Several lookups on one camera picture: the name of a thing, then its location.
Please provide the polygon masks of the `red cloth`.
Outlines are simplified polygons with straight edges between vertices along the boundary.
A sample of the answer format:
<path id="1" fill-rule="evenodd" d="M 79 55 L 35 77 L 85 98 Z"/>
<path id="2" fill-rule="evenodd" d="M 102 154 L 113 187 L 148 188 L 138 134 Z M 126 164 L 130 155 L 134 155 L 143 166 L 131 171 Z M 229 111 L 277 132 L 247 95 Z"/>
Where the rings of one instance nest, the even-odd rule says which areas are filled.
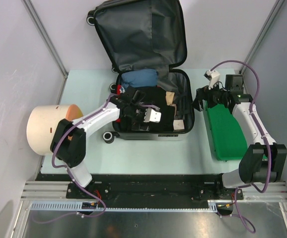
<path id="1" fill-rule="evenodd" d="M 125 89 L 121 84 L 117 84 L 117 89 L 116 89 L 117 95 L 123 94 L 123 93 L 125 93 L 125 91 L 126 91 L 126 89 Z M 123 118 L 123 117 L 120 116 L 120 117 L 116 120 L 116 123 L 120 123 L 122 118 Z"/>

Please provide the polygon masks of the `black clothing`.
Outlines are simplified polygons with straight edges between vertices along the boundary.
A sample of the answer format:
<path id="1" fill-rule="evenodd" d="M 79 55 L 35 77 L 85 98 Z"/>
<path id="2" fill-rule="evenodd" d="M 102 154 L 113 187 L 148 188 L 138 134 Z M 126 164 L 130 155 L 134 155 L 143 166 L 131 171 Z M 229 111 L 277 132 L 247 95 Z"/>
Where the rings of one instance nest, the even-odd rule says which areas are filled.
<path id="1" fill-rule="evenodd" d="M 139 122 L 129 117 L 120 119 L 119 126 L 121 132 L 149 131 L 149 132 L 172 132 L 175 108 L 168 106 L 166 102 L 166 91 L 161 87 L 139 87 L 140 103 L 144 105 L 154 105 L 160 108 L 160 122 Z"/>

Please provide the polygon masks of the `blue cloth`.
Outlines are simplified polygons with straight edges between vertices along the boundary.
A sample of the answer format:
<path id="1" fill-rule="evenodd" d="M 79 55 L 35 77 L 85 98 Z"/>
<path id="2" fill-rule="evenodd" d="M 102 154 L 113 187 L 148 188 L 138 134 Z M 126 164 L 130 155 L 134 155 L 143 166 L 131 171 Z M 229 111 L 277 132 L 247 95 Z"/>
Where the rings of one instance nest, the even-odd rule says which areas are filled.
<path id="1" fill-rule="evenodd" d="M 142 69 L 123 73 L 121 75 L 121 85 L 127 89 L 129 86 L 154 87 L 157 85 L 158 75 L 155 69 Z"/>

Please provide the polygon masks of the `green plastic tray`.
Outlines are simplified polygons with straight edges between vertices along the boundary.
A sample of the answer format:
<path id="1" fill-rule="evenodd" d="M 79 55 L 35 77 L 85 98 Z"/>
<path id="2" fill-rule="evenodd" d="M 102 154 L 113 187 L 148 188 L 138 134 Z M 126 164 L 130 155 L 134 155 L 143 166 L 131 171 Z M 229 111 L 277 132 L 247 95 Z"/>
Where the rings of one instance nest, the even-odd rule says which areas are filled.
<path id="1" fill-rule="evenodd" d="M 250 102 L 241 103 L 232 111 L 224 105 L 206 108 L 217 160 L 240 161 L 249 145 L 265 144 L 264 138 L 269 144 L 274 143 L 262 125 L 256 106 L 250 110 L 250 105 Z"/>

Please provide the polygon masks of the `white black space suitcase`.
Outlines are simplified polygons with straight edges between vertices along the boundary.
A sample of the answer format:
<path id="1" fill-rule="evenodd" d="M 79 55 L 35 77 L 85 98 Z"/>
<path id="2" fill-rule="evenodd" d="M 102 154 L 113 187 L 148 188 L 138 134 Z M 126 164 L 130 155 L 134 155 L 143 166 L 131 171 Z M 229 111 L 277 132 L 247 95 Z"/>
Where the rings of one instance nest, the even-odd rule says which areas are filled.
<path id="1" fill-rule="evenodd" d="M 93 25 L 118 74 L 155 69 L 157 85 L 174 93 L 175 118 L 183 128 L 170 131 L 159 125 L 134 131 L 129 119 L 112 123 L 124 140 L 183 140 L 192 130 L 195 113 L 188 75 L 180 69 L 187 58 L 184 16 L 177 0 L 108 0 L 91 10 L 86 21 Z"/>

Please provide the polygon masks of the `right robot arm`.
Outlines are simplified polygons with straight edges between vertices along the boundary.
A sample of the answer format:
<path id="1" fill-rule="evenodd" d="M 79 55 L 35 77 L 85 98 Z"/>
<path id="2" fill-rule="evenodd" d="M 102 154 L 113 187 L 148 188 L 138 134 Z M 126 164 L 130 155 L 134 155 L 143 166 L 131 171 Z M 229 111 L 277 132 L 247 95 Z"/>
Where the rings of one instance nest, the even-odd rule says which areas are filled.
<path id="1" fill-rule="evenodd" d="M 193 107 L 201 112 L 205 107 L 224 105 L 238 122 L 248 146 L 238 169 L 222 174 L 222 182 L 214 185 L 215 196 L 225 199 L 231 194 L 232 188 L 256 186 L 257 183 L 264 185 L 259 190 L 264 193 L 270 183 L 281 179 L 287 157 L 286 146 L 278 144 L 267 132 L 253 97 L 244 93 L 242 75 L 226 75 L 223 88 L 219 86 L 218 71 L 208 70 L 204 76 L 209 84 L 196 90 Z"/>

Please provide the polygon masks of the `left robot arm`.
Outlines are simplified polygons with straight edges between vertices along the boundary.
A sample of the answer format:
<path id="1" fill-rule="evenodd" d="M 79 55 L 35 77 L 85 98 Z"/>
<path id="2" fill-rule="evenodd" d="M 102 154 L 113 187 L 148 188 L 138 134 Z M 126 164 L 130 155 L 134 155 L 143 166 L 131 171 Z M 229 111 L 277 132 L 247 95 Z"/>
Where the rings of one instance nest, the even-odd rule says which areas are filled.
<path id="1" fill-rule="evenodd" d="M 59 121 L 50 145 L 51 163 L 54 168 L 66 169 L 73 182 L 78 184 L 77 192 L 83 198 L 94 194 L 92 175 L 83 161 L 87 139 L 121 117 L 136 118 L 144 115 L 146 108 L 141 105 L 144 96 L 143 91 L 129 88 L 120 95 L 110 94 L 100 108 L 85 116 L 72 121 Z"/>

